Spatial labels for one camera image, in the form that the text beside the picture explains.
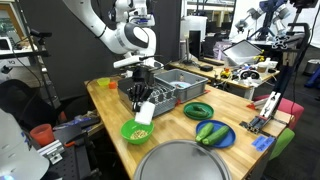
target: cucumber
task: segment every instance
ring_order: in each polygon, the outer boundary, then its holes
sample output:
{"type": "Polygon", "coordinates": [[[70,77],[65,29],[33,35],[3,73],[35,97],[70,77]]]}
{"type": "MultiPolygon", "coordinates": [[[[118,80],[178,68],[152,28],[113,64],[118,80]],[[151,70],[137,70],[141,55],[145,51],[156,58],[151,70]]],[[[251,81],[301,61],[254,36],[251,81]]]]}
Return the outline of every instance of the cucumber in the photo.
{"type": "Polygon", "coordinates": [[[204,145],[214,145],[215,143],[221,141],[223,138],[226,137],[228,134],[230,128],[229,126],[222,126],[220,129],[218,129],[216,132],[210,134],[206,138],[202,139],[202,144],[204,145]]]}
{"type": "Polygon", "coordinates": [[[205,111],[201,106],[198,106],[198,105],[193,105],[192,108],[195,111],[205,111]]]}
{"type": "Polygon", "coordinates": [[[209,115],[207,111],[193,111],[193,110],[188,110],[187,114],[189,114],[190,116],[195,116],[199,118],[204,118],[209,115]]]}
{"type": "Polygon", "coordinates": [[[196,142],[201,142],[202,139],[211,134],[213,128],[213,123],[207,123],[205,126],[203,126],[196,136],[196,142]]]}

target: blue plate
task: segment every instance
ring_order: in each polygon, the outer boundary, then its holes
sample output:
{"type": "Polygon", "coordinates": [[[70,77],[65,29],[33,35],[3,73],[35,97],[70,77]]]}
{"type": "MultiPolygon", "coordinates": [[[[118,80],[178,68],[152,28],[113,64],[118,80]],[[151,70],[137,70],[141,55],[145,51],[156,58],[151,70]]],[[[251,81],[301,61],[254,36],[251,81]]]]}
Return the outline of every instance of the blue plate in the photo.
{"type": "MultiPolygon", "coordinates": [[[[216,121],[216,120],[204,120],[201,121],[197,127],[196,127],[196,133],[198,134],[198,132],[200,131],[201,128],[203,128],[207,123],[213,123],[214,125],[214,129],[212,132],[217,131],[219,128],[221,128],[222,126],[228,126],[223,122],[220,121],[216,121]]],[[[217,142],[216,144],[210,146],[210,147],[215,147],[215,148],[226,148],[231,146],[234,141],[236,140],[236,134],[234,133],[233,129],[229,126],[230,130],[227,134],[227,136],[222,139],[220,142],[217,142]]]]}

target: wooden workbench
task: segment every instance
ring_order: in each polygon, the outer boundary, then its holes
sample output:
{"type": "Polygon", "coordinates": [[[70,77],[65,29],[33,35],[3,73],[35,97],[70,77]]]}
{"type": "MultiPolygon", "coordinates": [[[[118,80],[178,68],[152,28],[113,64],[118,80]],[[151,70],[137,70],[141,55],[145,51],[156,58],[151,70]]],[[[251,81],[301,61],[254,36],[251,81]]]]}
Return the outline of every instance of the wooden workbench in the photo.
{"type": "MultiPolygon", "coordinates": [[[[183,114],[183,108],[187,104],[185,103],[153,119],[155,129],[145,144],[129,144],[122,138],[120,128],[127,120],[133,118],[133,114],[119,99],[117,89],[100,87],[94,80],[88,84],[87,90],[130,178],[133,178],[140,160],[152,148],[174,139],[195,138],[195,127],[199,121],[191,120],[183,114]]],[[[215,150],[228,165],[232,178],[244,179],[270,152],[270,149],[258,152],[251,145],[258,135],[248,132],[239,125],[241,121],[250,122],[258,112],[246,107],[251,102],[247,99],[210,86],[206,86],[206,90],[210,92],[189,102],[204,102],[211,105],[215,111],[212,119],[228,124],[235,131],[236,141],[233,146],[215,150]]],[[[275,117],[286,122],[290,119],[290,115],[282,112],[277,112],[275,117]]],[[[263,130],[278,137],[285,127],[284,124],[272,120],[263,130]]]]}
{"type": "MultiPolygon", "coordinates": [[[[208,58],[205,58],[205,59],[212,60],[212,61],[217,61],[217,62],[220,62],[220,63],[224,63],[223,61],[219,61],[219,60],[208,59],[208,58]]],[[[188,71],[188,72],[191,72],[191,73],[198,74],[200,76],[206,77],[206,78],[208,78],[210,80],[216,79],[218,81],[225,81],[227,84],[229,84],[231,86],[244,89],[245,90],[244,98],[249,99],[249,100],[252,99],[252,96],[253,96],[253,93],[254,93],[254,89],[255,89],[254,87],[248,86],[248,85],[245,85],[245,84],[241,84],[238,81],[224,79],[224,78],[220,77],[220,72],[223,71],[224,66],[214,66],[214,65],[211,65],[211,64],[208,64],[208,63],[205,63],[205,62],[198,61],[196,59],[193,60],[193,61],[198,63],[200,66],[203,66],[203,65],[213,66],[213,71],[210,71],[210,72],[200,71],[200,69],[198,67],[195,67],[195,66],[192,66],[192,65],[185,65],[185,64],[180,63],[179,61],[169,63],[168,65],[169,65],[170,68],[177,68],[177,69],[181,69],[181,70],[184,70],[184,71],[188,71]]],[[[276,71],[275,73],[260,74],[261,81],[264,83],[264,82],[268,81],[269,79],[271,79],[273,76],[277,75],[278,73],[279,73],[279,71],[276,71]]]]}

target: green plate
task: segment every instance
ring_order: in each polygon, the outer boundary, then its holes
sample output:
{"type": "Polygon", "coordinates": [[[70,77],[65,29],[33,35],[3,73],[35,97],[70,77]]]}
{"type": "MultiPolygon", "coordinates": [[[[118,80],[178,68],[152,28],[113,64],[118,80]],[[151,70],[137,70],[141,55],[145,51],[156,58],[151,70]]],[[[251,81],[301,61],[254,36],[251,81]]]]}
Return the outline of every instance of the green plate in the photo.
{"type": "Polygon", "coordinates": [[[208,105],[208,104],[206,104],[206,103],[192,102],[192,103],[186,104],[186,105],[184,106],[183,112],[184,112],[184,114],[185,114],[187,117],[189,117],[189,118],[191,118],[191,119],[194,119],[194,120],[205,120],[205,119],[210,119],[210,118],[213,116],[214,110],[213,110],[213,108],[212,108],[210,105],[208,105]],[[189,114],[187,113],[187,111],[188,111],[188,110],[194,110],[194,109],[193,109],[193,106],[194,106],[194,105],[199,106],[199,107],[201,107],[203,110],[207,111],[207,112],[209,113],[208,116],[207,116],[207,117],[200,118],[200,117],[196,117],[196,116],[189,115],[189,114]]]}

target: gray plastic bin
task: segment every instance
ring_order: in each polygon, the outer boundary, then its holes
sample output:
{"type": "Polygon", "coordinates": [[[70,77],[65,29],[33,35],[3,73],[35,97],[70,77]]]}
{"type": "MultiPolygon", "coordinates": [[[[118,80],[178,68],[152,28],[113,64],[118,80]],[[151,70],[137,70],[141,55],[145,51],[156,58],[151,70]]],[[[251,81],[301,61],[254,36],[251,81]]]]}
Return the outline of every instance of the gray plastic bin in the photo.
{"type": "Polygon", "coordinates": [[[172,69],[167,72],[163,72],[155,75],[156,78],[166,82],[186,82],[189,83],[189,87],[176,87],[177,98],[180,103],[184,103],[188,100],[196,98],[204,93],[205,85],[208,82],[208,78],[192,74],[180,69],[172,69]]]}
{"type": "MultiPolygon", "coordinates": [[[[177,98],[175,96],[176,88],[169,83],[155,78],[156,86],[153,89],[147,101],[156,105],[153,117],[161,115],[175,107],[177,98]]],[[[132,102],[129,100],[127,89],[134,85],[132,78],[125,78],[118,81],[118,94],[125,105],[132,108],[132,102]]]]}

